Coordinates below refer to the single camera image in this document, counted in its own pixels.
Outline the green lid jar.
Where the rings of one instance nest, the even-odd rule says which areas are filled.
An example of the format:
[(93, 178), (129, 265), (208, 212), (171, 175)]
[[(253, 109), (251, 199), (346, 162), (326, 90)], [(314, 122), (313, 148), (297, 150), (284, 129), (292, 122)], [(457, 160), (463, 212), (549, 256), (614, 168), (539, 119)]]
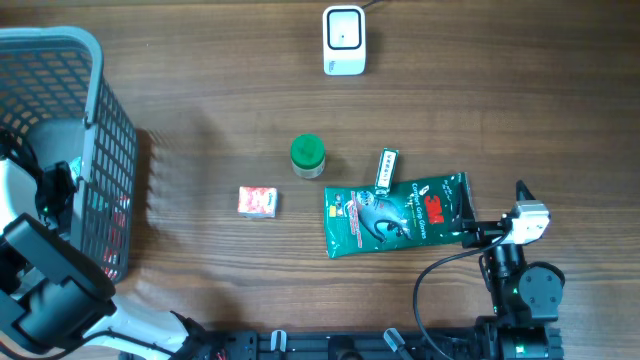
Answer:
[(299, 135), (291, 144), (290, 158), (293, 170), (298, 176), (305, 179), (316, 178), (325, 168), (324, 142), (314, 134)]

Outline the grey plastic mesh basket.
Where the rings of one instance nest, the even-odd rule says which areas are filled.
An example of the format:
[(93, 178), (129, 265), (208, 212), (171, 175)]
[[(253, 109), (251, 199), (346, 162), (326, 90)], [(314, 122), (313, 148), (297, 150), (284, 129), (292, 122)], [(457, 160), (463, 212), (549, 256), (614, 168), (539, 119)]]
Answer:
[(60, 235), (101, 268), (111, 212), (130, 198), (128, 255), (138, 160), (136, 130), (104, 74), (97, 39), (61, 26), (1, 32), (1, 127), (45, 169), (68, 163), (76, 184)]

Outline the red white flat package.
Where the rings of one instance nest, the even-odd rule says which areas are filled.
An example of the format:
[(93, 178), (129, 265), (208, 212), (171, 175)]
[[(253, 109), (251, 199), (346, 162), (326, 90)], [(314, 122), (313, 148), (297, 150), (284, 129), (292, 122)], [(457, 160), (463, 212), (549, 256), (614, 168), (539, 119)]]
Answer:
[(111, 212), (113, 225), (110, 226), (108, 232), (108, 244), (104, 247), (102, 260), (106, 263), (106, 266), (103, 266), (102, 269), (112, 281), (116, 281), (124, 273), (123, 270), (118, 270), (117, 266), (123, 266), (126, 260), (124, 254), (126, 236), (124, 231), (128, 223), (127, 211), (129, 208), (130, 198), (121, 196), (117, 199), (117, 205)]

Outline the green 3M gloves package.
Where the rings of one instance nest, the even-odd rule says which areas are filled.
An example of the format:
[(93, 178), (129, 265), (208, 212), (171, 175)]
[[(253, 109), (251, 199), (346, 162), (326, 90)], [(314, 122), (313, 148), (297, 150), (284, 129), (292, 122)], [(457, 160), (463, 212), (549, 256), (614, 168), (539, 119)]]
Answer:
[(453, 231), (459, 199), (471, 198), (465, 172), (394, 183), (386, 196), (372, 185), (327, 187), (324, 230), (331, 259), (462, 242)]

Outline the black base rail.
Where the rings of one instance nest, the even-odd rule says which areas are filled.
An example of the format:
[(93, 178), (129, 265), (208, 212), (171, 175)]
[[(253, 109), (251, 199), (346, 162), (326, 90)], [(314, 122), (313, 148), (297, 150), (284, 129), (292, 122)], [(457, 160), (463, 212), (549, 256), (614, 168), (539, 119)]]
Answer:
[(510, 359), (563, 360), (553, 328), (497, 329), (488, 324), (420, 332), (216, 332), (205, 360)]

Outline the red white small box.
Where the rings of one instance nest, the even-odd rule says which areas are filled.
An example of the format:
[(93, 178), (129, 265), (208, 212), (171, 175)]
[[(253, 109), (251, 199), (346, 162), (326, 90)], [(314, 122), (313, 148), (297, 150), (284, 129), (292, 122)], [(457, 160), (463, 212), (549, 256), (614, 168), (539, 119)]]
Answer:
[(273, 187), (239, 188), (238, 213), (245, 217), (274, 218), (278, 203), (278, 191)]

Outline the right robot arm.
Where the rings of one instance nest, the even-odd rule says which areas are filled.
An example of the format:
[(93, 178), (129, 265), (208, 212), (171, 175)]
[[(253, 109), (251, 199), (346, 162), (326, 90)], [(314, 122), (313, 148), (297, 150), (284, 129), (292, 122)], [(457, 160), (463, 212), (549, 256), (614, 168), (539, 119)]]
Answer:
[(523, 181), (516, 183), (516, 202), (497, 221), (478, 221), (467, 186), (453, 203), (450, 229), (470, 238), (465, 249), (481, 251), (479, 266), (494, 306), (474, 329), (481, 359), (557, 360), (565, 356), (558, 320), (564, 273), (548, 262), (527, 262), (524, 248), (540, 240), (550, 224), (546, 205)]

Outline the white barcode scanner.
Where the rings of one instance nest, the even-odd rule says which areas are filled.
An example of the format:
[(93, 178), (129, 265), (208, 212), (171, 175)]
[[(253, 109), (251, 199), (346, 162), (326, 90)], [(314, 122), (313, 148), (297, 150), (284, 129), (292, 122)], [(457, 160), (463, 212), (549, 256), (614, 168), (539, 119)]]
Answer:
[(322, 15), (323, 70), (329, 76), (361, 75), (366, 68), (366, 16), (358, 5), (334, 5)]

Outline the light green wipes packet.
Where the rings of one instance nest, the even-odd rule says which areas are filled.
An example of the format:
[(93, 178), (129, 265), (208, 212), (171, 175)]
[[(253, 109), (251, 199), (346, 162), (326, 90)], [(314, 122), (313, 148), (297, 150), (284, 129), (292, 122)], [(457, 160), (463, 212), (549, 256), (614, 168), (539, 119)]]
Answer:
[(399, 151), (395, 149), (385, 148), (382, 151), (374, 183), (376, 195), (386, 196), (390, 193), (398, 156)]

